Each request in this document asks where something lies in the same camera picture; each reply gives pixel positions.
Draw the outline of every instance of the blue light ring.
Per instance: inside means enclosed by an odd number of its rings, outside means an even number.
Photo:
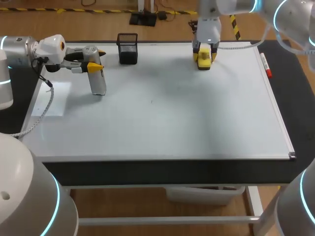
[[[1,43],[0,43],[0,49],[1,50],[3,49],[3,43],[4,43],[5,38],[7,38],[7,36],[3,37],[1,40]]]
[[[301,181],[300,181],[300,194],[301,194],[301,199],[302,199],[302,203],[303,203],[303,206],[305,208],[305,211],[306,213],[309,215],[310,219],[312,220],[312,222],[315,224],[315,218],[313,217],[309,207],[307,206],[307,203],[305,201],[305,198],[304,198],[304,193],[303,193],[303,177],[304,177],[304,174],[305,174],[305,171],[302,173],[302,176],[301,176]]]
[[[315,47],[315,43],[312,41],[311,37],[309,38],[309,42],[312,44],[313,47]]]
[[[287,0],[283,0],[283,2],[281,2],[281,3],[279,4],[277,10],[275,11],[275,15],[274,15],[274,27],[275,27],[275,29],[276,29],[277,31],[279,31],[278,28],[277,28],[277,25],[276,25],[277,14],[278,14],[280,8],[283,6],[283,4],[285,4],[286,1],[287,1]]]
[[[56,218],[56,215],[57,215],[57,212],[58,212],[58,208],[59,208],[59,203],[60,203],[60,190],[59,190],[59,185],[58,185],[58,182],[57,180],[55,179],[55,177],[52,175],[52,177],[54,178],[54,181],[56,183],[56,186],[57,186],[57,203],[56,203],[56,207],[55,207],[55,211],[54,211],[54,214],[53,216],[51,217],[47,227],[45,228],[44,232],[40,235],[40,236],[45,236],[48,232],[48,230],[50,229],[50,227],[52,226],[55,218]]]
[[[250,11],[250,13],[252,13],[253,11],[255,11],[255,9],[256,9],[256,7],[257,7],[257,4],[258,4],[258,0],[255,0],[254,7],[253,7],[252,10]]]

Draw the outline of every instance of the metal table frame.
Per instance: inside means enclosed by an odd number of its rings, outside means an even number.
[[[111,185],[111,186],[67,186],[65,190],[70,194],[71,189],[95,188],[136,188],[136,187],[170,187],[178,185]],[[213,185],[191,184],[186,187],[211,187]],[[251,216],[172,216],[172,217],[114,217],[114,218],[79,218],[79,226],[124,226],[124,225],[198,225],[198,224],[253,224],[254,236],[268,236],[268,232],[275,224],[275,207],[281,189],[274,196],[268,207],[263,210],[257,186],[246,186]]]

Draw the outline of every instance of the black base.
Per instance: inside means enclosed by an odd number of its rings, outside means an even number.
[[[137,12],[132,13],[131,18],[129,21],[130,25],[137,25],[137,26],[156,26],[157,22],[157,15],[155,13],[147,12]]]

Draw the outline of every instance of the white table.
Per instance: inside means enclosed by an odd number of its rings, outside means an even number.
[[[23,138],[42,161],[285,160],[294,151],[257,48],[219,50],[211,70],[199,71],[190,43],[140,44],[131,66],[119,64],[116,45],[98,47],[107,52],[105,96],[91,94],[86,74],[42,73],[55,99]],[[24,129],[46,91],[39,82]]]

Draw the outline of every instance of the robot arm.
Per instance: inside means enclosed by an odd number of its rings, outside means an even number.
[[[309,55],[309,67],[315,71],[315,7],[313,0],[200,0],[198,29],[195,40],[216,44],[220,40],[219,16],[258,13],[274,28],[282,44],[280,33],[296,42],[302,51],[287,50]]]
[[[36,65],[45,65],[48,72],[57,72],[61,68],[69,69],[72,73],[87,72],[92,94],[105,95],[104,66],[100,62],[100,56],[105,54],[95,46],[67,48],[60,34],[39,42],[29,36],[0,37],[0,110],[13,104],[8,68],[34,69]]]

